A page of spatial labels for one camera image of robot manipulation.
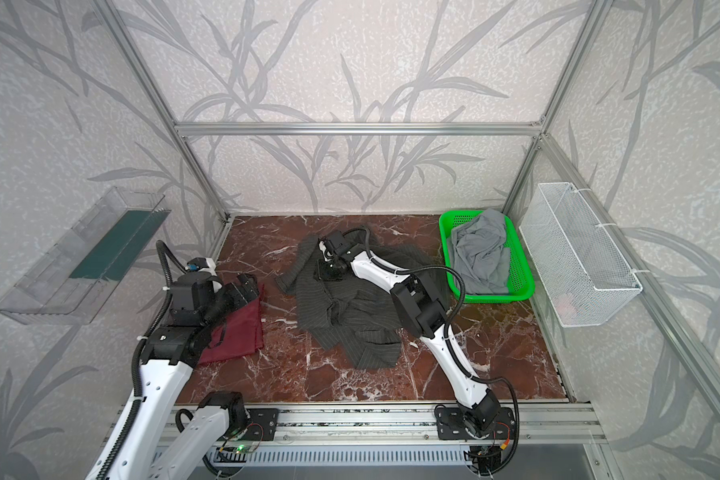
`robotic arm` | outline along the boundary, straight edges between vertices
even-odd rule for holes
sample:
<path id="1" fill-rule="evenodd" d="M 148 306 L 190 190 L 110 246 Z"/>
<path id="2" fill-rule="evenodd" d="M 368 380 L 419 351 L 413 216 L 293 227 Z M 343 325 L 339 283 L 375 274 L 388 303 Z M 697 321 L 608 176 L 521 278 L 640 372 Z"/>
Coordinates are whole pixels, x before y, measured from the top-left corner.
<path id="1" fill-rule="evenodd" d="M 323 262 L 318 264 L 317 275 L 324 280 L 339 280 L 351 270 L 358 278 L 390 293 L 403 327 L 432 351 L 450 381 L 467 432 L 473 438 L 486 438 L 495 427 L 501 405 L 488 388 L 488 381 L 481 380 L 472 368 L 450 328 L 450 321 L 463 299 L 449 317 L 448 298 L 429 277 L 415 274 L 430 268 L 446 269 L 461 280 L 458 273 L 445 266 L 406 270 L 390 264 L 369 249 L 368 235 L 366 230 L 365 245 L 349 241 L 338 231 L 327 235 L 319 245 Z"/>
<path id="2" fill-rule="evenodd" d="M 427 345 L 445 372 L 458 402 L 458 423 L 472 438 L 486 438 L 496 427 L 502 407 L 488 388 L 492 382 L 502 380 L 508 384 L 517 418 L 517 399 L 511 384 L 501 378 L 480 379 L 451 331 L 451 321 L 464 301 L 463 284 L 462 298 L 447 314 L 448 298 L 429 277 L 416 275 L 429 269 L 449 270 L 461 283 L 458 273 L 442 265 L 404 270 L 390 264 L 368 248 L 369 230 L 358 230 L 366 230 L 365 245 L 349 241 L 338 231 L 320 242 L 323 261 L 318 263 L 316 275 L 323 280 L 340 280 L 351 272 L 392 296 L 403 327 Z M 249 424 L 239 393 L 210 393 L 179 437 L 153 461 L 168 415 L 200 354 L 210 343 L 211 332 L 228 312 L 259 295 L 253 276 L 241 274 L 239 285 L 222 285 L 212 259 L 195 258 L 184 267 L 163 242 L 157 242 L 157 252 L 166 277 L 166 298 L 150 327 L 139 337 L 131 361 L 134 390 L 86 480 L 183 480 L 219 437 L 239 435 Z M 182 272 L 175 282 L 168 260 Z M 169 310 L 172 320 L 161 325 Z M 499 464 L 492 468 L 493 472 L 509 463 L 517 444 L 516 426 L 512 449 L 503 462 L 498 456 Z M 472 457 L 473 462 L 496 458 L 495 452 L 465 455 Z M 213 468 L 207 460 L 206 466 Z"/>
<path id="3" fill-rule="evenodd" d="M 171 409 L 212 331 L 228 312 L 259 296 L 253 276 L 241 274 L 239 284 L 222 285 L 212 259 L 195 258 L 184 267 L 163 242 L 157 242 L 157 251 L 166 276 L 166 298 L 150 328 L 139 337 L 131 363 L 134 390 L 86 480 L 184 479 L 219 437 L 237 435 L 248 426 L 239 393 L 212 392 L 153 462 Z M 168 259 L 182 272 L 176 281 Z M 168 311 L 171 320 L 161 325 Z"/>

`gray wall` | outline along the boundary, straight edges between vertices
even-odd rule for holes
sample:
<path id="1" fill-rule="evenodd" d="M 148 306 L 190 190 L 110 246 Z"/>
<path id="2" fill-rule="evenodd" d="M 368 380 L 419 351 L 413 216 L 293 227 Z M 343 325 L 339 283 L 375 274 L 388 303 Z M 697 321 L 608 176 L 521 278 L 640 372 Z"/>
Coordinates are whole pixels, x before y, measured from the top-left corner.
<path id="1" fill-rule="evenodd" d="M 112 185 L 164 192 L 182 258 L 220 223 L 90 5 L 0 2 L 0 295 Z M 87 326 L 0 315 L 0 479 L 80 478 L 130 390 L 162 275 L 147 247 Z"/>
<path id="2" fill-rule="evenodd" d="M 720 364 L 720 1 L 615 2 L 552 134 Z M 556 180 L 542 156 L 528 186 Z M 720 424 L 638 300 L 568 330 L 535 300 L 627 478 L 720 478 Z"/>
<path id="3" fill-rule="evenodd" d="M 184 121 L 532 121 L 590 0 L 116 0 Z M 196 138 L 230 211 L 500 204 L 528 138 Z"/>

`clear plastic tray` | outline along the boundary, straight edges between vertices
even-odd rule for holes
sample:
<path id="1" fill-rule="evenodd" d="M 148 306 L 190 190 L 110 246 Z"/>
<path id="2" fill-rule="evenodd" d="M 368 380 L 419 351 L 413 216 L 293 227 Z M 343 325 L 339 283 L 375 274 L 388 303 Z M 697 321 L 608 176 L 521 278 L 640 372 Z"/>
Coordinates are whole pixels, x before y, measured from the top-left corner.
<path id="1" fill-rule="evenodd" d="M 24 324 L 90 323 L 168 215 L 158 209 L 164 197 L 110 188 L 0 298 L 0 313 Z"/>

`green basket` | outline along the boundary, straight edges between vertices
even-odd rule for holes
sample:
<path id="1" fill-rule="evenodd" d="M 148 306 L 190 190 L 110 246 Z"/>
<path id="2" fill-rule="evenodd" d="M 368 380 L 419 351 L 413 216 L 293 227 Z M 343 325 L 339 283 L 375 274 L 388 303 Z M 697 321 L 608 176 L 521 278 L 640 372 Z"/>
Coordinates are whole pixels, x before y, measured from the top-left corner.
<path id="1" fill-rule="evenodd" d="M 451 266 L 451 259 L 448 258 L 448 246 L 445 243 L 451 235 L 451 230 L 455 226 L 466 224 L 476 216 L 480 215 L 482 210 L 451 210 L 440 216 L 440 238 L 443 242 L 443 257 L 445 265 Z M 514 229 L 512 220 L 508 216 L 504 217 L 507 221 L 507 243 L 511 252 L 509 264 L 509 293 L 507 295 L 466 295 L 464 302 L 466 303 L 509 303 L 518 302 L 520 300 L 528 300 L 534 294 L 535 285 L 534 278 L 530 274 L 528 268 L 528 260 L 525 258 L 525 252 L 520 245 L 518 233 Z M 454 278 L 448 274 L 448 285 L 451 287 L 454 295 L 458 298 L 460 292 L 455 285 Z"/>

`white wire basket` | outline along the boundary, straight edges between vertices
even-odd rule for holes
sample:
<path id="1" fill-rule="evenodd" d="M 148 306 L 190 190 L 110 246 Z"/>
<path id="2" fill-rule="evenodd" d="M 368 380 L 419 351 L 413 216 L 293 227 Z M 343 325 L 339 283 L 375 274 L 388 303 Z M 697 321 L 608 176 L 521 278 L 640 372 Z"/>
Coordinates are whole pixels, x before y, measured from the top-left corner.
<path id="1" fill-rule="evenodd" d="M 538 184 L 520 233 L 562 326 L 608 321 L 643 286 L 573 184 Z"/>

